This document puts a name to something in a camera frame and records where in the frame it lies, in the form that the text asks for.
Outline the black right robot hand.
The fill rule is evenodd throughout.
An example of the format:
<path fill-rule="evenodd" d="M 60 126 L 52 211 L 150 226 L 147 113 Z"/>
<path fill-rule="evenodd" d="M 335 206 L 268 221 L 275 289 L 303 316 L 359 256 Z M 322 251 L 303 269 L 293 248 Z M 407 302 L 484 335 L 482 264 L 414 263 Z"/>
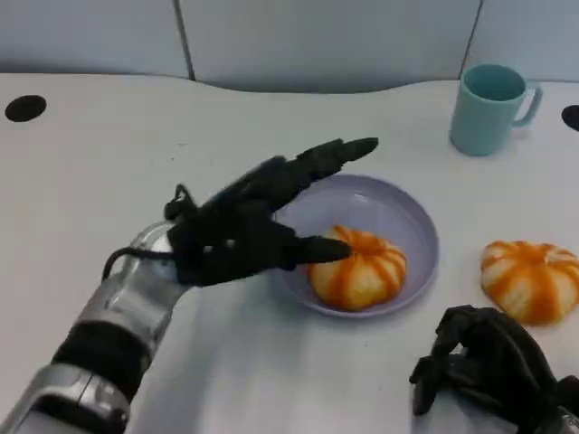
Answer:
<path fill-rule="evenodd" d="M 409 378 L 413 415 L 431 409 L 449 390 L 517 426 L 537 433 L 559 403 L 557 379 L 534 338 L 517 321 L 492 307 L 449 307 L 430 353 Z"/>

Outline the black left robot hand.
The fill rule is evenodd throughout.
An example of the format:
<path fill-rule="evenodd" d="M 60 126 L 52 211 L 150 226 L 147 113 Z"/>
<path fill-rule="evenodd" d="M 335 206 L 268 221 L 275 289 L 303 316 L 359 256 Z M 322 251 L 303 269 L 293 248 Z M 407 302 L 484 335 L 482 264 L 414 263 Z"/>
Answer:
<path fill-rule="evenodd" d="M 164 216 L 178 281 L 206 287 L 259 274 L 293 270 L 350 256 L 343 241 L 302 238 L 276 222 L 275 212 L 314 183 L 338 173 L 378 146 L 378 139 L 335 139 L 289 160 L 274 156 L 228 185 L 201 206 L 182 184 L 166 204 Z"/>

